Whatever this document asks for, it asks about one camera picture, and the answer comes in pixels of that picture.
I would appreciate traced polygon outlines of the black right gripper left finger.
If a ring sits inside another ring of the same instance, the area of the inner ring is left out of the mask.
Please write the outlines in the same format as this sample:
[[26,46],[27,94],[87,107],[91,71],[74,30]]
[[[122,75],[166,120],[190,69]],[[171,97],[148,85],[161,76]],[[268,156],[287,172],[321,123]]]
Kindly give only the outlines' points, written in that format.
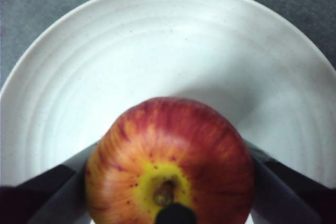
[[1,223],[91,223],[85,168],[95,147],[17,186],[1,186]]

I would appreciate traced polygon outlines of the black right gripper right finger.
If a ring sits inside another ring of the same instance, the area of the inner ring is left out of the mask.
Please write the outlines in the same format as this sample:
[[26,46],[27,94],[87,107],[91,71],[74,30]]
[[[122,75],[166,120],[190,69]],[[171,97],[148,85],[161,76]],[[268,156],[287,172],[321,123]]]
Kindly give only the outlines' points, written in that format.
[[253,223],[335,223],[335,189],[246,144],[255,166]]

